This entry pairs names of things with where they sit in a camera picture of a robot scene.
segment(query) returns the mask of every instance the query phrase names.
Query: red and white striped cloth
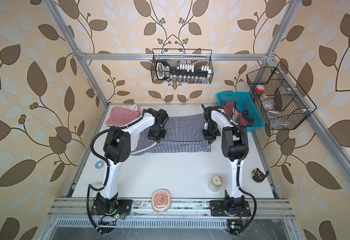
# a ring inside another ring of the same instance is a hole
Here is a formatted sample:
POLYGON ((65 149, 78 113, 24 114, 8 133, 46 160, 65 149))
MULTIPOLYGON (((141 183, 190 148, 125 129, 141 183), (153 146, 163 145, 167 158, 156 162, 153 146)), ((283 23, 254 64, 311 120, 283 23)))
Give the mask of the red and white striped cloth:
POLYGON ((131 109, 121 107, 113 107, 111 109, 110 117, 105 122, 107 126, 121 127, 129 122, 132 122, 140 116, 140 108, 134 104, 131 109))

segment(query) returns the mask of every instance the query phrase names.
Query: tape measure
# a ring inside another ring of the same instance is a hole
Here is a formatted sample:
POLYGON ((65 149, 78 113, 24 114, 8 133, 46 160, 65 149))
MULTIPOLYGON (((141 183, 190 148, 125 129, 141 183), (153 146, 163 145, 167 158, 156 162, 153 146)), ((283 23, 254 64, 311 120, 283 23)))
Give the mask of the tape measure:
POLYGON ((267 176, 268 176, 268 171, 267 173, 264 175, 264 173, 262 173, 258 168, 256 168, 256 170, 254 170, 252 172, 252 179, 255 182, 262 182, 267 176))

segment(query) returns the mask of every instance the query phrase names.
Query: laundry basket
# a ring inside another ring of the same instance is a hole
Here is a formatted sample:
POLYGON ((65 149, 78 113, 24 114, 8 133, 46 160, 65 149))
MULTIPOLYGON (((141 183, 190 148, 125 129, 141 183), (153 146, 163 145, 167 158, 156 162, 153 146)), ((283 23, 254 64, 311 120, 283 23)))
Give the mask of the laundry basket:
POLYGON ((249 93, 246 92, 226 92, 217 93, 217 103, 219 105, 225 105, 225 102, 236 102, 236 108, 239 111, 248 111, 248 117, 254 119, 255 123, 252 127, 247 127, 247 132, 253 132, 258 128, 263 128, 264 123, 260 118, 259 112, 252 101, 249 93))

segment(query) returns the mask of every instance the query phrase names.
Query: black and white striped cloth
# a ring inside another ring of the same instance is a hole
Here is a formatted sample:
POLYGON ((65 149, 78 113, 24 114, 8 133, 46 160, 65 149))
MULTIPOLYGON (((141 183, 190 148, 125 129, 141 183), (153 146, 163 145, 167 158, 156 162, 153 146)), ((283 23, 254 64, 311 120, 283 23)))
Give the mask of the black and white striped cloth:
POLYGON ((146 152, 210 152, 211 147, 203 137, 203 126, 203 114, 169 117, 165 124, 164 139, 160 143, 148 139, 148 127, 140 133, 138 146, 131 155, 140 156, 146 152))

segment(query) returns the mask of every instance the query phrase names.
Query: scratched metal surface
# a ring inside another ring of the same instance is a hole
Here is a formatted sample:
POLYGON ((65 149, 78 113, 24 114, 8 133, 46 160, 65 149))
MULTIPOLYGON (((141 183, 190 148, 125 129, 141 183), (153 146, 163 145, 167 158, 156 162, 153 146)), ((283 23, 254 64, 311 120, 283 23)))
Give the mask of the scratched metal surface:
POLYGON ((50 240, 289 240, 284 223, 272 220, 253 220, 239 235, 231 236, 220 229, 187 228, 115 228, 99 235, 94 228, 56 227, 50 240))

